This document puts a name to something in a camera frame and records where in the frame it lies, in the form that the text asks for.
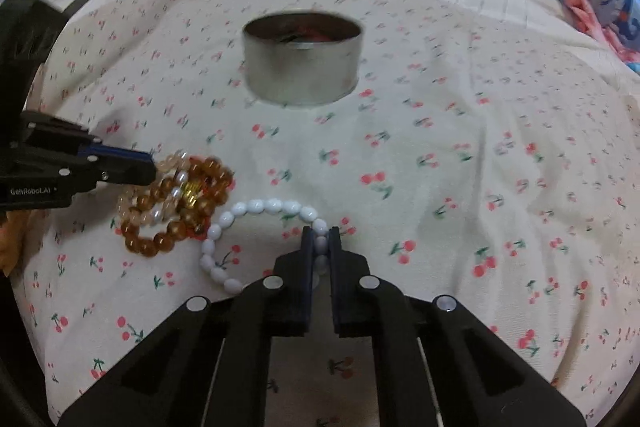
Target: silver screw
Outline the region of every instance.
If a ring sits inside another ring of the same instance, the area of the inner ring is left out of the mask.
[[[436,300],[436,306],[444,312],[452,312],[457,305],[458,302],[451,295],[443,295]]]
[[[200,297],[200,296],[191,297],[191,299],[187,301],[187,309],[190,312],[201,312],[206,307],[207,307],[207,299],[204,297]]]
[[[277,275],[270,275],[264,281],[262,281],[262,285],[268,290],[277,290],[278,288],[282,288],[284,281],[282,277],[278,277]]]
[[[378,286],[380,286],[380,279],[373,275],[365,275],[360,278],[360,286],[362,286],[366,290],[375,290]]]

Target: silver cylinder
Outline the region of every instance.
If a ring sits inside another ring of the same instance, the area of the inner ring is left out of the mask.
[[[362,33],[358,23],[321,12],[253,20],[242,31],[248,87],[281,105],[335,102],[358,83]]]

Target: white bead bracelet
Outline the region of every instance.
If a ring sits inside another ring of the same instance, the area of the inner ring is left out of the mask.
[[[280,201],[276,198],[269,200],[250,200],[247,203],[235,203],[231,210],[223,212],[217,223],[211,223],[207,230],[207,238],[202,242],[202,258],[200,267],[216,282],[224,287],[225,291],[231,295],[238,295],[244,285],[238,279],[232,279],[226,273],[225,267],[217,263],[214,259],[216,251],[216,241],[222,237],[222,231],[231,227],[237,217],[245,214],[267,214],[276,215],[284,212],[287,216],[298,216],[305,223],[309,223],[316,233],[314,237],[314,251],[316,259],[314,261],[313,288],[319,283],[319,278],[328,270],[328,250],[326,234],[329,226],[324,219],[318,217],[318,211],[312,206],[303,206],[297,201]]]

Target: cherry print fabric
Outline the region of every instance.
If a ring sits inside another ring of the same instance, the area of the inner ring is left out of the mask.
[[[300,109],[246,89],[242,26],[289,9],[361,21],[354,92]],[[220,156],[227,206],[313,205],[372,273],[456,296],[590,426],[636,368],[637,108],[549,36],[442,0],[114,0],[65,28],[42,108],[108,145]],[[54,421],[190,296],[226,297],[196,241],[128,253],[118,194],[41,212],[13,277]],[[216,260],[251,282],[301,229],[243,217]],[[274,343],[267,425],[378,424],[369,344],[334,337],[323,285],[313,334]]]

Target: bed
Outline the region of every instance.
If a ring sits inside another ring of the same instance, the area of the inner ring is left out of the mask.
[[[354,93],[295,110],[246,89],[238,32],[279,9],[366,26]],[[56,42],[41,104],[158,159],[215,153],[236,173],[229,205],[312,201],[374,273],[466,303],[591,426],[624,409],[639,360],[636,79],[556,0],[91,0]],[[127,252],[117,197],[36,216],[12,278],[54,423],[188,297],[225,297],[196,241]],[[299,233],[247,218],[219,261],[258,279]],[[311,359],[274,345],[268,425],[376,425],[369,346],[326,330]]]

